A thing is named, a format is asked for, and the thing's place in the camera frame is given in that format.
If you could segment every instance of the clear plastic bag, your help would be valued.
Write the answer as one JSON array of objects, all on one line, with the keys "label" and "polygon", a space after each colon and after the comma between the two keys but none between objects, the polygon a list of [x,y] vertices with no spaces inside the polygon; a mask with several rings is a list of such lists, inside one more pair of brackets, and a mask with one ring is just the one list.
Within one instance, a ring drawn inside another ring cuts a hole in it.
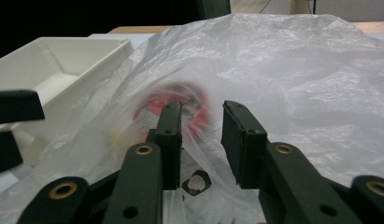
[{"label": "clear plastic bag", "polygon": [[186,108],[185,149],[164,223],[264,222],[259,191],[236,185],[220,144],[224,100],[333,181],[384,177],[384,41],[330,15],[233,14],[153,36],[86,92],[33,173],[0,195],[0,223],[15,223],[54,179],[94,183],[118,170],[173,100]]}]

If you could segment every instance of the dark background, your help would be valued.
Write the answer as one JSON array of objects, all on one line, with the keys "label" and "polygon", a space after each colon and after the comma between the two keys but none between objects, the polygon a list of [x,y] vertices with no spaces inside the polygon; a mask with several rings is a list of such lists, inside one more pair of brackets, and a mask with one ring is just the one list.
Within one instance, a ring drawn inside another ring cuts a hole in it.
[{"label": "dark background", "polygon": [[[0,58],[41,36],[105,34],[119,26],[178,25],[207,17],[199,0],[0,2]],[[225,12],[230,13],[230,3]]]}]

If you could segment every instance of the white plastic box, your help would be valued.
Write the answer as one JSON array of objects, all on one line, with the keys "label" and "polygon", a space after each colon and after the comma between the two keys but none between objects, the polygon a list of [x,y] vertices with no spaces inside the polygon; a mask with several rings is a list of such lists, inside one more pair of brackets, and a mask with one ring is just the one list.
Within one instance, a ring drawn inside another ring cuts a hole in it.
[{"label": "white plastic box", "polygon": [[72,104],[133,51],[129,39],[40,37],[0,59],[0,91],[37,91],[46,116],[0,125],[0,130],[13,131],[24,164],[38,163]]}]

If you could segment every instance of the table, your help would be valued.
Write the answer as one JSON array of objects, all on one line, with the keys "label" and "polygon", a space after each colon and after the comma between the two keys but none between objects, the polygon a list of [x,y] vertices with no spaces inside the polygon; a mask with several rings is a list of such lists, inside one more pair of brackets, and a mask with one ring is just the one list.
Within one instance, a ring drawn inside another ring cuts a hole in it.
[{"label": "table", "polygon": [[[366,34],[384,34],[384,21],[354,22],[358,29]],[[172,26],[120,26],[111,30],[110,34],[157,34]]]}]

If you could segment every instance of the plastic sheet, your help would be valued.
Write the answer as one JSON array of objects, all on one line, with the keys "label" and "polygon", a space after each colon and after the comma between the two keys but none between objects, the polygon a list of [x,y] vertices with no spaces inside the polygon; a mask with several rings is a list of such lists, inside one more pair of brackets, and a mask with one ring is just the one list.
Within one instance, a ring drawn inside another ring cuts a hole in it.
[{"label": "plastic sheet", "polygon": [[115,172],[172,100],[188,109],[182,188],[164,193],[164,223],[264,222],[259,191],[235,184],[220,144],[224,100],[333,181],[384,177],[384,41],[330,15],[234,14],[153,36],[88,90],[33,173],[0,195],[0,223],[54,179]]}]

